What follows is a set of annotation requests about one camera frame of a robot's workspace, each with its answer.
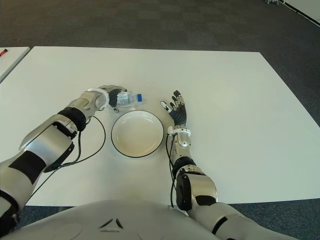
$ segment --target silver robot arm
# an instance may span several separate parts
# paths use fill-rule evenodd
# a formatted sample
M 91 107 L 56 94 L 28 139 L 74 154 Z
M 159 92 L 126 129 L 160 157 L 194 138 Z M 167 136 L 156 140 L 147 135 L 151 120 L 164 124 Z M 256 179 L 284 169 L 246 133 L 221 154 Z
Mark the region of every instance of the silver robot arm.
M 172 136 L 170 161 L 176 179 L 176 204 L 200 225 L 222 240 L 294 240 L 258 225 L 228 204 L 218 202 L 215 183 L 190 155 L 191 131 L 186 128 L 187 114 L 183 97 L 175 91 L 174 103 L 160 104 L 174 121 L 168 128 Z
M 0 163 L 0 237 L 18 223 L 18 213 L 29 200 L 40 175 L 56 170 L 74 149 L 72 139 L 85 129 L 96 111 L 110 105 L 115 112 L 121 86 L 103 85 L 85 91 L 65 109 L 31 131 L 20 152 Z

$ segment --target white tabletop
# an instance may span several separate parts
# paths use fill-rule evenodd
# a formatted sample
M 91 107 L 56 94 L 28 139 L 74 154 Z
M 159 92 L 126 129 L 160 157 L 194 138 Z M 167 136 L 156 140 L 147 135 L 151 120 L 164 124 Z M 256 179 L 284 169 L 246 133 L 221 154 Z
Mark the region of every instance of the white tabletop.
M 139 109 L 154 113 L 165 129 L 172 121 L 159 102 L 169 102 L 178 89 L 192 131 L 191 154 L 214 180 L 220 202 L 320 197 L 320 128 L 258 52 L 34 47 L 0 84 L 0 159 L 15 155 L 29 131 L 83 91 L 101 85 L 142 93 Z M 143 158 L 121 155 L 110 136 L 121 114 L 97 112 L 107 130 L 102 151 L 56 172 L 28 204 L 118 198 L 169 204 L 164 142 Z M 93 119 L 82 134 L 82 156 L 102 140 Z M 67 161 L 76 155 L 77 149 Z
M 4 49 L 7 49 L 8 52 L 0 57 L 0 83 L 30 50 L 27 46 L 0 47 L 0 52 Z

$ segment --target black joint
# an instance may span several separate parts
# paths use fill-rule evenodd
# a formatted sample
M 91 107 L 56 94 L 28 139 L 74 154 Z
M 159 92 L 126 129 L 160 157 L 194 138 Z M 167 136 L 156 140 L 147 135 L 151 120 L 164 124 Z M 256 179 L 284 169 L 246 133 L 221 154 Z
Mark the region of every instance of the black joint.
M 70 119 L 76 125 L 78 131 L 83 131 L 86 128 L 86 116 L 75 107 L 66 107 L 58 114 L 63 115 Z
M 176 179 L 176 205 L 183 211 L 191 209 L 191 184 L 187 174 L 180 174 Z
M 178 158 L 175 161 L 173 169 L 172 169 L 173 175 L 176 176 L 178 170 L 186 165 L 196 166 L 195 162 L 188 156 L 182 156 L 182 157 Z
M 213 196 L 206 195 L 196 196 L 195 200 L 200 206 L 211 206 L 217 202 Z
M 77 135 L 77 131 L 74 131 L 73 133 L 71 133 L 68 130 L 68 128 L 66 128 L 66 126 L 64 126 L 61 122 L 56 121 L 52 125 L 55 126 L 64 135 L 66 135 L 67 137 L 70 137 L 71 139 L 74 139 L 75 136 Z

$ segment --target plastic bottle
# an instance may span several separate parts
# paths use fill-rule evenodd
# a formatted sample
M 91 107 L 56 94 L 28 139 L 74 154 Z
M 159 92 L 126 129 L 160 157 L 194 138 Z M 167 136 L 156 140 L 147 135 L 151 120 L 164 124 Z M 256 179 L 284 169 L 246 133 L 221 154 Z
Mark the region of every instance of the plastic bottle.
M 132 92 L 122 91 L 118 93 L 117 99 L 117 107 L 128 108 L 128 107 L 136 107 L 139 104 L 143 103 L 142 94 L 133 94 Z

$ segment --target robot forearm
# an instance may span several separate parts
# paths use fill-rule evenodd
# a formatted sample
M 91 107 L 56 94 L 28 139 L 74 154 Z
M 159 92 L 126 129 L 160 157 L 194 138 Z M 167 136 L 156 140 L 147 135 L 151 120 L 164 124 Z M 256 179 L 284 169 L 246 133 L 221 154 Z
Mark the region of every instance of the robot forearm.
M 31 131 L 20 152 L 0 163 L 1 235 L 14 227 L 17 214 L 29 200 L 40 175 L 56 170 L 74 149 L 72 139 L 83 131 L 96 111 L 107 105 L 117 111 L 120 86 L 101 86 L 85 91 L 65 109 Z
M 173 135 L 171 161 L 176 177 L 176 204 L 220 239 L 294 240 L 245 217 L 233 207 L 218 202 L 214 182 L 196 166 L 190 156 L 190 131 L 185 126 L 168 129 Z

